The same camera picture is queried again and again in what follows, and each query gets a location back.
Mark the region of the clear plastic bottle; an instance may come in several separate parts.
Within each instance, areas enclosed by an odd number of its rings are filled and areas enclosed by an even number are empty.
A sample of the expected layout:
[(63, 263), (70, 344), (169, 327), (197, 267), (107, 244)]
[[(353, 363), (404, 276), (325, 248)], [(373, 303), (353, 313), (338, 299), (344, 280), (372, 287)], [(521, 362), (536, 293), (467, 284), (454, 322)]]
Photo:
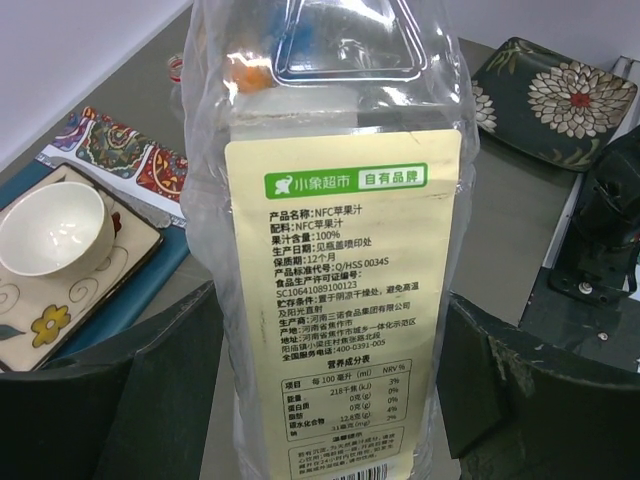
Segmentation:
[(181, 74), (183, 68), (183, 57), (181, 54), (175, 54), (167, 60), (169, 79), (179, 84), (181, 82)]

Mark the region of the square floral beige plate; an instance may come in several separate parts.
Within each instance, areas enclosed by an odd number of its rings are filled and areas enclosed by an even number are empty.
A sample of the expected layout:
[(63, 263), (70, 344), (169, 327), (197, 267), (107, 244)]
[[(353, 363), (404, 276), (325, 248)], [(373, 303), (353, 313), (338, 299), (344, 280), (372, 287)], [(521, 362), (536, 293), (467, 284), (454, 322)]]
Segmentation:
[(152, 256), (162, 234), (85, 175), (62, 164), (1, 211), (6, 219), (19, 205), (50, 185), (82, 184), (98, 194), (112, 225), (107, 243), (78, 266), (44, 276), (1, 268), (1, 370), (31, 371), (72, 336), (93, 311)]

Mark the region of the orange juice bottle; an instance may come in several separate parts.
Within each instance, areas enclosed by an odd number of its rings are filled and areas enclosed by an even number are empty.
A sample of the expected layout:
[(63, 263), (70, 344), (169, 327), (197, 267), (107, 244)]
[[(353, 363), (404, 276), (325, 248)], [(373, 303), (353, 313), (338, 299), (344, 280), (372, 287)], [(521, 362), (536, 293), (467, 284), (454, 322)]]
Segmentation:
[(254, 94), (272, 88), (274, 79), (271, 69), (263, 59), (247, 59), (240, 52), (227, 56), (230, 84), (240, 94)]

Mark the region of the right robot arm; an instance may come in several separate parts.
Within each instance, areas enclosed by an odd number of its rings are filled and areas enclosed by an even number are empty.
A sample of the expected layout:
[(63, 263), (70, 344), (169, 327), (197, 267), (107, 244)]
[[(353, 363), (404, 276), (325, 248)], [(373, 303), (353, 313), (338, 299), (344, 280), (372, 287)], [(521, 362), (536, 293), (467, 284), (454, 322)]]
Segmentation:
[(637, 290), (639, 129), (601, 152), (586, 175), (554, 266), (551, 289), (601, 308)]

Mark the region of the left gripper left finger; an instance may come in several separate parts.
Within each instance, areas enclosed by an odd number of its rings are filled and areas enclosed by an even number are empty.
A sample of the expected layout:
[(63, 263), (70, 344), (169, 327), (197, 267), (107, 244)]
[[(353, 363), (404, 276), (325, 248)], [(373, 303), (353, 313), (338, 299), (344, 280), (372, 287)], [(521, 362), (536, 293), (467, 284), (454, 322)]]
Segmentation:
[(206, 282), (99, 344), (2, 374), (2, 478), (198, 478), (219, 359)]

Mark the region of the clear bottle white cap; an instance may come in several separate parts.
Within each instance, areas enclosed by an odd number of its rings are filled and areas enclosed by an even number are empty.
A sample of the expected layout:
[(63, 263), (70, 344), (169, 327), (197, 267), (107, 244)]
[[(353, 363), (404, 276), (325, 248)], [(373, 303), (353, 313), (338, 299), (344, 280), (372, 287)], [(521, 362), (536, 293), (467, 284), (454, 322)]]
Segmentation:
[[(263, 59), (240, 94), (227, 56)], [(440, 1), (197, 1), (190, 251), (213, 275), (246, 479), (427, 479), (479, 137)]]

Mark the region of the black floral square plate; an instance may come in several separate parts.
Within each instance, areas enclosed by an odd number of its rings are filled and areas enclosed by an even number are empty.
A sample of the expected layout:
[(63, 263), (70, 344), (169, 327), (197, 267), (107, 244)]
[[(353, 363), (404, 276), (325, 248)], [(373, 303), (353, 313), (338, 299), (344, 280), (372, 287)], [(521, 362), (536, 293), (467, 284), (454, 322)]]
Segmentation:
[(472, 76), (479, 129), (559, 168), (585, 172), (638, 95), (630, 80), (512, 37)]

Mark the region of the blue patterned placemat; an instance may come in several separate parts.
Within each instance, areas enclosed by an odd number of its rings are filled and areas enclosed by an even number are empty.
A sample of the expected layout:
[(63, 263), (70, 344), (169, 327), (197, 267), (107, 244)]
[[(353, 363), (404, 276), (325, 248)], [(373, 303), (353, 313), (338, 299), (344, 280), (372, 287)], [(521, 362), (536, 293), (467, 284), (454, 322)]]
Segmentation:
[(146, 262), (101, 303), (39, 367), (108, 339), (134, 324), (188, 255), (179, 205), (185, 157), (87, 107), (1, 187), (1, 211), (62, 164), (88, 177), (162, 234)]

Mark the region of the white ceramic bowl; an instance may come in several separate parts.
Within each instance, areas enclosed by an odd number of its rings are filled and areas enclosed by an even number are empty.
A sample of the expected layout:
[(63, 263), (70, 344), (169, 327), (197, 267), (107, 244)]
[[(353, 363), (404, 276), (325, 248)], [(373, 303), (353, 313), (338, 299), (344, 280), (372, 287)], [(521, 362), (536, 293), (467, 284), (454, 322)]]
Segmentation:
[(84, 274), (111, 252), (115, 227), (88, 184), (59, 182), (26, 194), (1, 221), (1, 264), (29, 278)]

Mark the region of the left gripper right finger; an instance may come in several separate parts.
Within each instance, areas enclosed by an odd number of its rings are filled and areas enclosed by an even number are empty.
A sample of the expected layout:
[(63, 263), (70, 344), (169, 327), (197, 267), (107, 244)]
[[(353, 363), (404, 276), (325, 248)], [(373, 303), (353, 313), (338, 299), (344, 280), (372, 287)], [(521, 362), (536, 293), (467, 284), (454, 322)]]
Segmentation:
[(639, 376), (452, 293), (437, 390), (463, 479), (636, 479)]

